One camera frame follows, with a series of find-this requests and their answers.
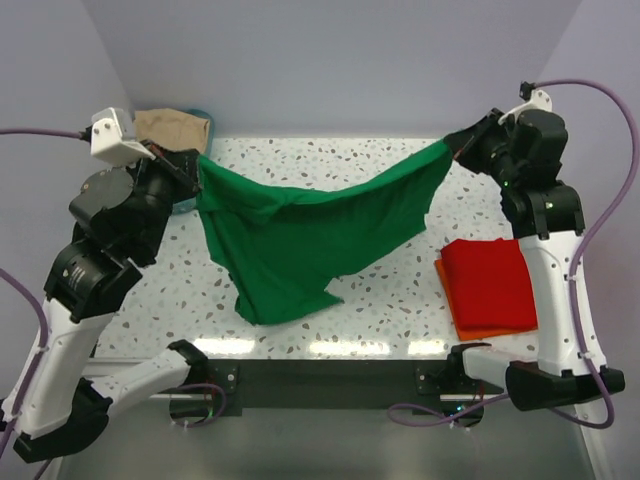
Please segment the green t shirt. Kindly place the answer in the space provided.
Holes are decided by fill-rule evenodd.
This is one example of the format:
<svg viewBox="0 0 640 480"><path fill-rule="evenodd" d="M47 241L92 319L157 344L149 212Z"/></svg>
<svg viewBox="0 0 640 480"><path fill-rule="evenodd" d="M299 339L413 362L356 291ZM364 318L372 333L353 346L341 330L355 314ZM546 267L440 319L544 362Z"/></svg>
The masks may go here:
<svg viewBox="0 0 640 480"><path fill-rule="evenodd" d="M328 292L426 229L453 162L437 141L367 182L337 191L268 186L205 157L197 209L210 258L230 274L235 311L253 325L340 303Z"/></svg>

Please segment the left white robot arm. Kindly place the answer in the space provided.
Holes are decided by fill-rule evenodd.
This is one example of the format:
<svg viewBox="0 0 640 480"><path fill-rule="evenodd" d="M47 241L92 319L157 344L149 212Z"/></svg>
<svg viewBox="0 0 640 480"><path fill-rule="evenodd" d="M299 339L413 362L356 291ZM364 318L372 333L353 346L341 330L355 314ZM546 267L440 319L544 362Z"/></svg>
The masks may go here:
<svg viewBox="0 0 640 480"><path fill-rule="evenodd" d="M83 374L101 333L155 263L173 206L199 193L198 157L146 142L130 164L90 176L70 202L71 242L34 302L40 332L1 404L2 427L23 461L79 453L122 411L165 390L205 385L207 358L186 340L102 380Z"/></svg>

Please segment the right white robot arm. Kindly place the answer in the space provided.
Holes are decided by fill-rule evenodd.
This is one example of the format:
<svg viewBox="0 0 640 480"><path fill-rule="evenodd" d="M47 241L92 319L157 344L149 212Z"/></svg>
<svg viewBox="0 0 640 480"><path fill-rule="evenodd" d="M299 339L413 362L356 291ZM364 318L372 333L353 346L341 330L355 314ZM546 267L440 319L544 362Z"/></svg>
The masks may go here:
<svg viewBox="0 0 640 480"><path fill-rule="evenodd" d="M499 186L538 320L536 359L487 343L456 348L459 360L445 369L456 392L469 392L482 380L502 388L519 410L531 411L609 402L626 386L623 372L608 365L591 318L579 251L586 238L582 204L558 178L567 141L564 120L543 109L493 109L444 139L462 167Z"/></svg>

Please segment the beige t shirt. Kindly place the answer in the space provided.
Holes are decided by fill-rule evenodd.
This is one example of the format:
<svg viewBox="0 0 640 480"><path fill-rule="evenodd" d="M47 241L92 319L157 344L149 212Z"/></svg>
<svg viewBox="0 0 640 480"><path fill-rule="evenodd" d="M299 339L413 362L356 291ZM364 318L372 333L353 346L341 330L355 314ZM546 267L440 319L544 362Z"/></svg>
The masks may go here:
<svg viewBox="0 0 640 480"><path fill-rule="evenodd" d="M139 140L149 140L171 151L195 149L204 154L211 121L199 115L162 108L137 110L134 127Z"/></svg>

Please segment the teal plastic basket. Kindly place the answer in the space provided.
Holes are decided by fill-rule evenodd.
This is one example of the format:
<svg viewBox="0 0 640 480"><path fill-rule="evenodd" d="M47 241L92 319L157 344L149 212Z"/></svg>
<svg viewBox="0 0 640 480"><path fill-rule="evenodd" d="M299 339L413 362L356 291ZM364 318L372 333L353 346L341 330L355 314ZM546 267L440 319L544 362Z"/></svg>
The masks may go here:
<svg viewBox="0 0 640 480"><path fill-rule="evenodd" d="M186 110L186 113L193 115L197 118L200 118L201 120L205 120L207 122L208 126L205 128L206 145L203 151L203 155L206 157L210 157L212 152L212 144L213 144L214 132L215 132L215 121L213 117L207 112L200 109L189 109L189 110ZM193 197L193 198L184 200L182 202L175 203L173 205L172 213L174 215L182 215L182 214L186 214L193 211L195 208L196 208L196 198Z"/></svg>

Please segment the folded red t shirt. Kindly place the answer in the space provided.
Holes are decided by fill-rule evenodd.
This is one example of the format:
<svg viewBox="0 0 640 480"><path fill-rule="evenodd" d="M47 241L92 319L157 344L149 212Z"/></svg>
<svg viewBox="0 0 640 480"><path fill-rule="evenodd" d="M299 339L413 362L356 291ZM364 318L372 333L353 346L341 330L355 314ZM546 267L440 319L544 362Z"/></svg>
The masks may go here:
<svg viewBox="0 0 640 480"><path fill-rule="evenodd" d="M528 269L514 239L457 239L440 253L461 325L506 328L514 334L538 327Z"/></svg>

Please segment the folded orange t shirt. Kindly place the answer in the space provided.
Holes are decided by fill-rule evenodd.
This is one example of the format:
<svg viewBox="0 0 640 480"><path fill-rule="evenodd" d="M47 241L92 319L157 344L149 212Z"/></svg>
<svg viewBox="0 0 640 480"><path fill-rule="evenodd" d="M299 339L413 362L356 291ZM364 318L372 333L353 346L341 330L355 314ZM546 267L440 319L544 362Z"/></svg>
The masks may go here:
<svg viewBox="0 0 640 480"><path fill-rule="evenodd" d="M451 293L451 288L449 286L448 283L448 279L446 276L446 272L444 270L444 266L443 266L443 262L441 259L436 259L434 261L434 266L435 269L438 273L438 277L441 281L441 284L443 286L443 289L445 291L446 294L446 298L447 298L447 302L448 302L448 306L449 306L449 310L451 312L451 316L452 316L452 323L455 327L456 333L458 335L458 338L460 341L462 342L470 342L470 341L475 341L475 340L482 340L482 339L486 339L486 338L492 338L492 337L499 337L499 336L505 336L505 335L512 335L515 333L514 330L512 329L506 329L506 328L481 328L481 329L469 329L469 328L465 328L461 325L458 316L455 312L454 306L453 306L453 296Z"/></svg>

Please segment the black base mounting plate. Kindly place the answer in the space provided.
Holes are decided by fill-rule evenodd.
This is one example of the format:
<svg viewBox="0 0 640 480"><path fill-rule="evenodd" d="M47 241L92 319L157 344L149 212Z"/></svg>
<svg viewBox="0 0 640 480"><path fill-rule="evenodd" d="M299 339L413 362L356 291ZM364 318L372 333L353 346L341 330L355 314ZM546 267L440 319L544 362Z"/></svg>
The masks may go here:
<svg viewBox="0 0 640 480"><path fill-rule="evenodd" d="M400 403L453 415L494 391L447 360L223 360L191 374L171 394L197 407L173 409L202 422L245 409L386 410Z"/></svg>

